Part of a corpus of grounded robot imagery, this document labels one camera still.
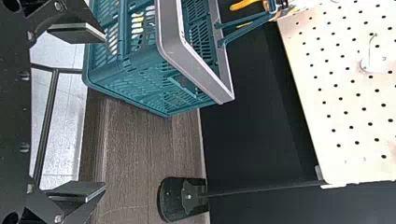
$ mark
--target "black tabletop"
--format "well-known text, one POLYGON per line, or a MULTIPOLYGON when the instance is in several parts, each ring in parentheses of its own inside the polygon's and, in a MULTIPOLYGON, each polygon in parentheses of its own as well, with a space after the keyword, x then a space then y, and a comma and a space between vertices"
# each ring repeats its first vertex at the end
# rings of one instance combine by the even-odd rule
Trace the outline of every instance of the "black tabletop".
MULTIPOLYGON (((262 11, 260 3, 223 22, 262 11)), ((228 48, 234 102, 201 110, 209 192, 316 179, 318 160, 275 22, 228 48)), ((284 189, 210 199, 212 224, 394 223, 395 185, 284 189)))

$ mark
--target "metal bracket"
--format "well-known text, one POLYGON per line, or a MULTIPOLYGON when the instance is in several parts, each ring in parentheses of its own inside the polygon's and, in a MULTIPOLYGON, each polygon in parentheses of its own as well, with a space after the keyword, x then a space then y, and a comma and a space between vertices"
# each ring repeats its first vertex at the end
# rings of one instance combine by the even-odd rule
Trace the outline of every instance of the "metal bracket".
POLYGON ((188 180, 185 180, 181 190, 181 201, 186 214, 191 213, 196 207, 208 204, 208 198, 206 196, 203 197, 206 194, 206 185, 193 185, 188 180))

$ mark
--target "pegboard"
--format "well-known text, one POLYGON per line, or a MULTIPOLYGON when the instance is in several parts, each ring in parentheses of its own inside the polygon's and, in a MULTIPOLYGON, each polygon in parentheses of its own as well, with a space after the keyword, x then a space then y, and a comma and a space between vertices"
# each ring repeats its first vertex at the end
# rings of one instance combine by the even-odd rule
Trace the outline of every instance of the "pegboard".
POLYGON ((396 0, 329 0, 278 21, 330 184, 396 179, 395 10, 396 0))

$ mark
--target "gray basket handle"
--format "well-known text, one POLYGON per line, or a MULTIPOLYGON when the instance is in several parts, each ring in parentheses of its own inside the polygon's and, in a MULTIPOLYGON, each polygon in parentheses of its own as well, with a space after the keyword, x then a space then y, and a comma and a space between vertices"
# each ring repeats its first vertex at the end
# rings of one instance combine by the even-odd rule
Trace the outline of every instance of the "gray basket handle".
POLYGON ((223 38, 221 30, 214 24, 220 22, 217 0, 209 3, 212 29, 219 62, 219 77, 195 52, 184 37, 181 0, 155 0, 157 48, 161 56, 199 89, 222 105, 235 99, 233 82, 225 47, 218 47, 223 38))

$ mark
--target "screw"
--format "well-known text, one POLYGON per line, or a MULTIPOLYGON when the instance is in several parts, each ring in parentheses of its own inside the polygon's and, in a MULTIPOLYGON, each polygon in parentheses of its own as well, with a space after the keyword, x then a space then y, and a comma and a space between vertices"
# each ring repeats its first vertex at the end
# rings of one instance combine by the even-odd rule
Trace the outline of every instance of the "screw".
POLYGON ((21 72, 20 77, 22 81, 29 81, 30 80, 30 73, 29 72, 21 72))
POLYGON ((27 185, 27 193, 28 194, 33 193, 33 184, 28 184, 27 185))
POLYGON ((30 151, 30 144, 21 143, 20 145, 20 153, 28 153, 30 151))
POLYGON ((54 220, 55 223, 61 223, 62 221, 64 221, 64 218, 62 217, 62 215, 57 215, 55 217, 55 220, 54 220))
POLYGON ((56 10, 62 11, 62 5, 59 2, 55 2, 54 5, 55 5, 56 10))
POLYGON ((27 32, 27 39, 28 39, 29 41, 35 40, 35 35, 33 34, 32 31, 28 31, 28 32, 27 32))

